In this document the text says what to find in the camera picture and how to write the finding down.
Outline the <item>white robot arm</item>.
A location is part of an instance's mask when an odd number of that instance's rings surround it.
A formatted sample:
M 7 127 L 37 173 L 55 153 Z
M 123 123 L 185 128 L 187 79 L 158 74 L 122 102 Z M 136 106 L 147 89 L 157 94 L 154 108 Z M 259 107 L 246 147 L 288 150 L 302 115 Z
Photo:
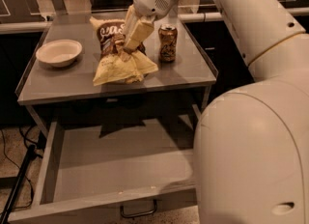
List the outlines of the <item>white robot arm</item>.
M 254 81 L 199 118 L 200 224 L 309 224 L 309 37 L 277 0 L 213 0 Z

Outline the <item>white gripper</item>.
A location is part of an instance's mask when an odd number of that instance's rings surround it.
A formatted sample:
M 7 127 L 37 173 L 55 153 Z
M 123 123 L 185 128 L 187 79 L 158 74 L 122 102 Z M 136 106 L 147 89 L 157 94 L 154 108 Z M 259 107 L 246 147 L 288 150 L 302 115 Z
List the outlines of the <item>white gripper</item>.
M 156 19 L 165 17 L 176 0 L 133 0 L 126 12 L 124 48 L 134 51 L 155 29 Z

